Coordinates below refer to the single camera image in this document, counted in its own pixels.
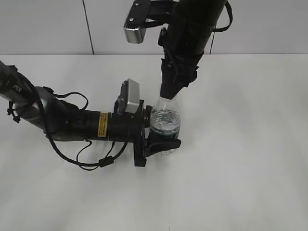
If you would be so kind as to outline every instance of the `white table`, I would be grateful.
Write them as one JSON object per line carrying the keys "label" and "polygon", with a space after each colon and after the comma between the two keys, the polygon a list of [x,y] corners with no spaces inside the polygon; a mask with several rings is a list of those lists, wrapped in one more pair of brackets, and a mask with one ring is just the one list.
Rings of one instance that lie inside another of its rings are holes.
{"label": "white table", "polygon": [[[84,93],[97,111],[112,111],[127,78],[153,104],[160,58],[0,56],[34,85]],[[14,123],[1,99],[0,230],[308,230],[307,67],[308,55],[205,56],[179,95],[181,148],[148,158],[146,168],[134,167],[129,145],[114,165],[83,171],[41,130]],[[59,147],[75,158],[85,144]],[[97,161],[110,145],[95,142],[80,160]]]}

